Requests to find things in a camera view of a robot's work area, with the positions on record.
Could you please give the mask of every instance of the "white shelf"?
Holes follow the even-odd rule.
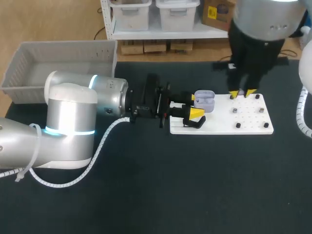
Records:
[[[195,15],[194,29],[192,32],[163,32],[160,24],[159,9],[155,3],[150,6],[149,30],[139,32],[125,32],[118,29],[118,24],[113,24],[112,39],[201,39],[201,38],[227,38],[228,33],[201,23],[198,13]]]

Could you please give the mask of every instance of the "power cord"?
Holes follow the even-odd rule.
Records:
[[[98,30],[98,32],[97,32],[96,35],[94,36],[93,40],[95,40],[95,39],[97,38],[97,35],[98,35],[101,31],[103,31],[104,29],[105,29],[105,26],[102,27],[100,30]]]
[[[291,58],[296,58],[298,57],[298,53],[296,53],[295,51],[293,50],[289,50],[289,49],[285,49],[285,50],[281,50],[281,52],[279,52],[280,55],[286,55],[288,57],[291,57]],[[222,57],[218,60],[218,62],[221,62],[227,58],[230,58],[231,56],[225,56],[225,57]]]
[[[100,8],[97,10],[97,12],[98,12],[99,14],[101,14],[101,13],[102,13],[102,8],[100,7]],[[98,32],[97,32],[96,35],[94,36],[93,40],[95,40],[95,39],[97,38],[98,34],[99,34],[100,32],[102,32],[104,29],[105,29],[105,26],[102,27],[100,30],[98,30]]]
[[[293,50],[288,50],[288,49],[285,49],[285,50],[281,50],[281,52],[279,52],[280,55],[286,55],[286,56],[289,56],[291,58],[296,58],[298,57],[298,54],[293,51]]]

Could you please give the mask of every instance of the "black table surface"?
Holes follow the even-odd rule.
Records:
[[[227,93],[225,71],[212,63],[117,64],[131,86],[148,73],[174,92]],[[0,179],[0,233],[310,234],[312,139],[295,121],[301,83],[298,62],[263,78],[274,126],[269,136],[181,136],[158,120],[122,123],[109,135],[80,183],[52,189],[30,174]],[[12,104],[7,118],[46,122],[45,105]],[[312,104],[306,105],[306,119]],[[95,146],[114,119],[97,117]],[[49,182],[68,182],[83,169],[35,169]]]

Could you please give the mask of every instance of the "white pegboard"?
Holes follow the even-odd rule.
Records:
[[[181,118],[170,117],[171,134],[187,135],[269,135],[274,129],[265,105],[263,96],[255,98],[251,94],[247,98],[238,96],[231,100],[230,95],[216,95],[214,111],[206,113],[206,122],[200,129],[184,127]],[[170,107],[181,107],[181,103],[171,103]]]

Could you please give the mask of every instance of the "cardboard box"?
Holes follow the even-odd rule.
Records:
[[[236,0],[205,0],[203,24],[228,31]]]
[[[140,55],[143,54],[143,41],[124,40],[121,43],[122,55]]]

